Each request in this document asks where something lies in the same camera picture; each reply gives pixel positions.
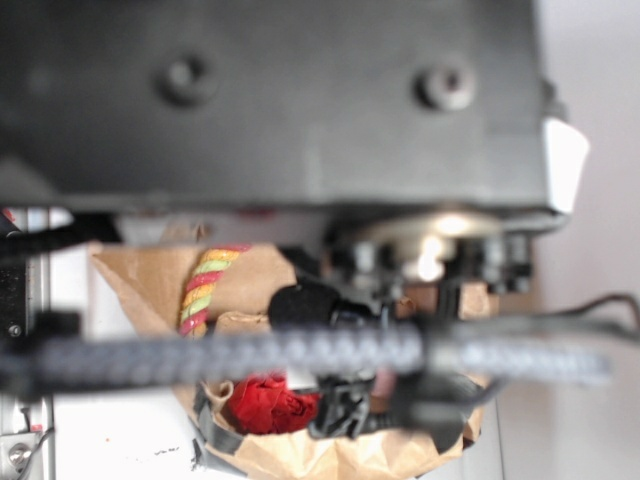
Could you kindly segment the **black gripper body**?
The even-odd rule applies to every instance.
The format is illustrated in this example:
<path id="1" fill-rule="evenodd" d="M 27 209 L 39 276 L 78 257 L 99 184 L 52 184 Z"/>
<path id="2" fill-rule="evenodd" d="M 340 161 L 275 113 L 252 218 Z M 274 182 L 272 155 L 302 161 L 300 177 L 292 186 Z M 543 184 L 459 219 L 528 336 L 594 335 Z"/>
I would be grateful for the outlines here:
<path id="1" fill-rule="evenodd" d="M 287 249 L 297 281 L 272 296 L 270 320 L 279 331 L 312 333 L 311 348 L 328 346 L 336 362 L 317 371 L 320 400 L 310 435 L 355 438 L 392 428 L 437 439 L 459 435 L 505 379 L 480 386 L 432 355 L 409 370 L 400 358 L 411 341 L 429 354 L 452 342 L 465 285 L 495 294 L 526 290 L 531 238 L 520 216 L 442 210 L 338 223 L 328 236 L 326 266 Z"/>

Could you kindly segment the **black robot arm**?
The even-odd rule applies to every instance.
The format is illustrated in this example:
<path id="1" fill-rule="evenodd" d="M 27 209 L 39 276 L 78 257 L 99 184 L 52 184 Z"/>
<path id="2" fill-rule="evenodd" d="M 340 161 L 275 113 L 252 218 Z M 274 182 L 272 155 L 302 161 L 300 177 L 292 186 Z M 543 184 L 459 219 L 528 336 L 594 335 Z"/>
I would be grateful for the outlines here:
<path id="1" fill-rule="evenodd" d="M 532 1 L 5 1 L 1 203 L 69 223 L 1 260 L 154 245 L 181 218 L 224 246 L 271 243 L 308 281 L 281 329 L 89 343 L 60 313 L 1 344 L 23 398 L 296 366 L 324 395 L 310 430 L 355 436 L 375 372 L 392 423 L 460 427 L 512 380 L 592 383 L 592 353 L 537 344 L 549 318 L 469 324 L 466 280 L 525 289 L 534 237 L 569 219 L 584 137 L 543 72 Z"/>

